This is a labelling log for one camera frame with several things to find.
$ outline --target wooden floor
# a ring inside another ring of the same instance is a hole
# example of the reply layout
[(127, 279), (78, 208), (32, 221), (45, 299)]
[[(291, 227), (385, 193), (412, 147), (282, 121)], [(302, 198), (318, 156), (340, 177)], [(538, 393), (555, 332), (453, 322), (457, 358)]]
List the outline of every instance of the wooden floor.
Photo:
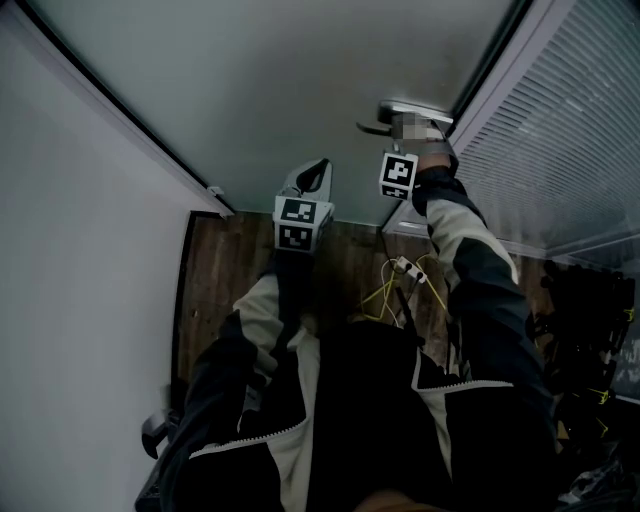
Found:
[[(387, 257), (377, 228), (335, 222), (328, 231), (316, 258), (314, 302), (303, 323), (312, 332), (326, 331), (361, 312), (360, 301), (381, 285), (380, 268)], [(415, 262), (432, 251), (428, 240), (384, 235), (392, 258), (405, 256)], [(198, 218), (187, 260), (182, 297), (178, 376), (190, 380), (198, 355), (216, 338), (218, 329), (264, 270), (273, 250), (273, 226), (266, 214), (240, 213), (229, 220)], [(543, 275), (537, 260), (514, 258), (521, 274), (521, 285), (534, 313), (548, 312), (551, 303), (539, 283)], [(423, 268), (446, 303), (446, 286), (439, 266), (427, 258)], [(413, 280), (400, 276), (405, 297)], [(399, 311), (395, 294), (392, 310)], [(444, 365), (447, 351), (445, 312), (427, 285), (414, 288), (409, 305), (418, 334), (425, 338), (425, 351)], [(378, 315), (381, 297), (366, 304), (368, 314)], [(403, 316), (398, 317), (400, 324)], [(384, 321), (392, 323), (389, 312)]]

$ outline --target black and white jacket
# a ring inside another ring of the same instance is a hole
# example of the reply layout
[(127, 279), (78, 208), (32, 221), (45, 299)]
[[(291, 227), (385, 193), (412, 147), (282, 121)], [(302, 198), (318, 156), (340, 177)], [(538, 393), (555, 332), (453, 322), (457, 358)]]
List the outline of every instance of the black and white jacket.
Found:
[(277, 254), (198, 360), (161, 467), (165, 512), (353, 510), (382, 489), (447, 510), (553, 506), (553, 405), (516, 269), (460, 183), (423, 174), (414, 205), (450, 288), (463, 379), (391, 326), (310, 335), (313, 259)]

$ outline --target jacket sleeve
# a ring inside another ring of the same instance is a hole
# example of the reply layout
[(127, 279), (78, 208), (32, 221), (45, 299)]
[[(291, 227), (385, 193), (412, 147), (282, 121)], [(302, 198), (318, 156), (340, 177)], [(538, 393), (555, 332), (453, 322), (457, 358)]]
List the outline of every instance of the jacket sleeve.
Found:
[(179, 474), (190, 455), (206, 444), (237, 439), (243, 414), (259, 409), (262, 391), (300, 327), (312, 268), (312, 256), (276, 252), (198, 358), (184, 417), (160, 469), (162, 510), (175, 510)]
[(513, 261), (446, 168), (418, 174), (413, 204), (427, 218), (449, 286), (448, 309), (461, 344), (461, 376), (512, 383), (554, 437), (553, 400), (543, 384), (541, 358), (526, 335), (529, 309)]

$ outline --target window blinds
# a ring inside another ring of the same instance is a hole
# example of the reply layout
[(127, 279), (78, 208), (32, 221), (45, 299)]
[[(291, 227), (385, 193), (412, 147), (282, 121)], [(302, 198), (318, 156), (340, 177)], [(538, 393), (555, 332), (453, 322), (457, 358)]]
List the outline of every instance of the window blinds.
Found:
[(640, 229), (640, 7), (577, 0), (460, 155), (500, 238), (553, 249)]

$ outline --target power strip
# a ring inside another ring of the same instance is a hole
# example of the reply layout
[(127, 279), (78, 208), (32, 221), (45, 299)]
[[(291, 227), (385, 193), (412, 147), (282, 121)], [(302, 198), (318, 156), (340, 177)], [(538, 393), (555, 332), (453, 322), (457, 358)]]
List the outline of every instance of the power strip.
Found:
[(418, 267), (411, 263), (404, 256), (400, 256), (396, 262), (396, 266), (404, 269), (407, 274), (416, 279), (419, 283), (426, 283), (427, 276)]

